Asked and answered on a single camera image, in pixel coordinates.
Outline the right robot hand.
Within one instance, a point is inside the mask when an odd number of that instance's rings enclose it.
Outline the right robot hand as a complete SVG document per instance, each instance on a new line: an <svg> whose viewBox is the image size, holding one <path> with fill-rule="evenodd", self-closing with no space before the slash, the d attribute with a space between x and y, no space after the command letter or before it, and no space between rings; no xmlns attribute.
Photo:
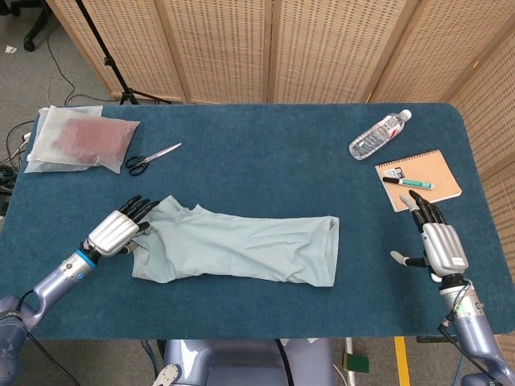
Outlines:
<svg viewBox="0 0 515 386"><path fill-rule="evenodd" d="M464 277L468 259L455 229L447 223L439 208L410 190L400 200L407 206L422 238L424 256L405 257L397 251L390 256L406 267L426 268L442 290L470 284Z"/></svg>

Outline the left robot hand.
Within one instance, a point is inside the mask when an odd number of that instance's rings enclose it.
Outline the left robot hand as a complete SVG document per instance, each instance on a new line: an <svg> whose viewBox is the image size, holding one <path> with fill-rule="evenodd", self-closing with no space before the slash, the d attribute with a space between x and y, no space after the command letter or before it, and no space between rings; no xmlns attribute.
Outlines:
<svg viewBox="0 0 515 386"><path fill-rule="evenodd" d="M159 204L140 195L132 197L89 233L80 251L92 259L132 252L136 245L133 238L151 230L150 222L143 219Z"/></svg>

